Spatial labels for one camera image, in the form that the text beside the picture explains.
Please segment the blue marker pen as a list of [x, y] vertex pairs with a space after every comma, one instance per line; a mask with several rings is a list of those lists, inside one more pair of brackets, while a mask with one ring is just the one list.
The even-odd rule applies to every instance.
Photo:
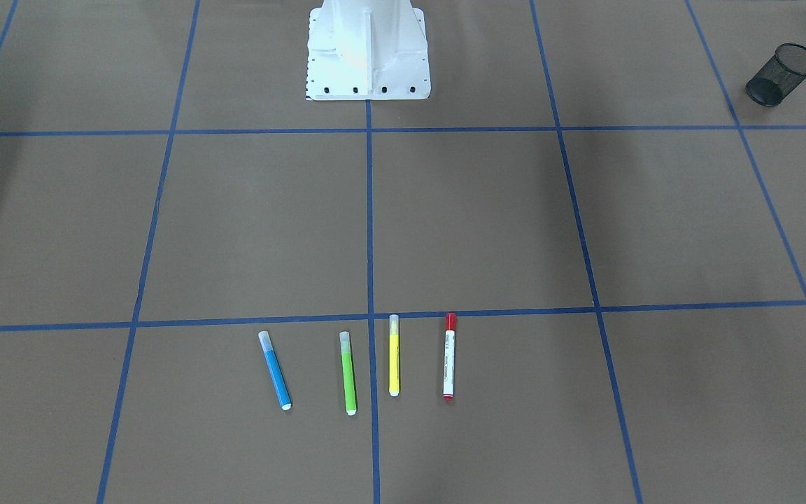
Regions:
[[281, 363], [279, 363], [278, 355], [271, 341], [271, 335], [267, 330], [262, 330], [259, 331], [257, 336], [260, 341], [260, 348], [262, 348], [269, 376], [271, 377], [272, 386], [277, 396], [279, 408], [285, 412], [290, 411], [293, 407], [293, 402], [282, 373]]

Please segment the black mesh pencil cup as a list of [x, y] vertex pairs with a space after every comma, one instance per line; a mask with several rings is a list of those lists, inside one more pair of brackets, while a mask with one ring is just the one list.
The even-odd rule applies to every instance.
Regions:
[[758, 105], [778, 106], [805, 79], [806, 47], [783, 43], [745, 84], [745, 92]]

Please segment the green highlighter pen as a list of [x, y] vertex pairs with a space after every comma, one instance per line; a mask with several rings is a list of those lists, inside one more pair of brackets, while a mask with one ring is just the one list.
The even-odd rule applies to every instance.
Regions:
[[348, 331], [339, 333], [339, 350], [344, 387], [344, 407], [348, 416], [355, 416], [358, 411], [358, 399], [356, 398], [355, 388], [353, 348]]

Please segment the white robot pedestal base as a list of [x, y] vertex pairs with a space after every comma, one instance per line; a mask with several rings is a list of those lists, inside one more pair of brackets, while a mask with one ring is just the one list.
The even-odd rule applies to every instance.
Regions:
[[409, 1], [324, 1], [309, 13], [305, 99], [423, 100], [425, 13]]

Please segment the red white marker pen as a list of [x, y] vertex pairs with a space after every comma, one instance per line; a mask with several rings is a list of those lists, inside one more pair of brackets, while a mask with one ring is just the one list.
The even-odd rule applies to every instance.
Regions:
[[456, 328], [457, 314], [446, 314], [444, 331], [444, 377], [442, 377], [441, 397], [445, 402], [452, 402], [455, 396], [456, 369]]

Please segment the yellow highlighter pen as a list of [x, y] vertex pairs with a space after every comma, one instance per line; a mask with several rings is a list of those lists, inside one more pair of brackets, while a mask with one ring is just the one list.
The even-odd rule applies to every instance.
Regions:
[[401, 391], [400, 379], [400, 318], [389, 315], [389, 394], [397, 398]]

